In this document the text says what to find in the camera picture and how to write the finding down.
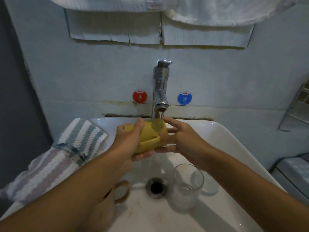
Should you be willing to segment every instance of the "forearm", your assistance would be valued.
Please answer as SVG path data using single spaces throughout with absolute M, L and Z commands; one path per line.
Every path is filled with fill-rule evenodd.
M 206 171 L 264 231 L 308 230 L 309 207 L 218 149 L 204 156 Z
M 122 177 L 119 154 L 106 152 L 0 222 L 1 231 L 68 231 L 77 227 Z

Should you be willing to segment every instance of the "person's right hand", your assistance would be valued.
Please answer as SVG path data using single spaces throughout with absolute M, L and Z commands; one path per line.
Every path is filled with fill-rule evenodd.
M 167 117 L 164 117 L 163 120 L 174 128 L 168 128 L 168 133 L 173 133 L 173 135 L 161 133 L 161 140 L 166 144 L 175 145 L 156 148 L 155 152 L 180 153 L 195 167 L 204 170 L 205 155 L 215 148 L 201 138 L 189 124 Z

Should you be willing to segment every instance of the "blue cold water label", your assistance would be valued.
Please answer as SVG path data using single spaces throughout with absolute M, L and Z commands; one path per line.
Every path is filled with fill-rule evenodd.
M 190 92 L 188 91 L 183 91 L 181 92 L 178 97 L 177 97 L 177 101 L 180 105 L 188 105 L 192 100 L 192 95 Z

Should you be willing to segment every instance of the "sink drain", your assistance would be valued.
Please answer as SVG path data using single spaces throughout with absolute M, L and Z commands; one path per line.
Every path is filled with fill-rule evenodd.
M 146 184 L 146 192 L 154 199 L 161 199 L 167 194 L 168 187 L 161 178 L 152 178 Z

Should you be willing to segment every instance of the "round sticker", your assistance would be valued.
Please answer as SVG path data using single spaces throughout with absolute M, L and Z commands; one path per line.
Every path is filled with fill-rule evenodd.
M 137 103 L 144 103 L 147 100 L 147 94 L 142 89 L 137 89 L 133 93 L 133 100 Z
M 177 97 L 177 101 L 180 105 L 188 105 L 192 100 L 192 95 L 190 92 L 188 91 L 183 91 L 181 92 L 178 97 Z

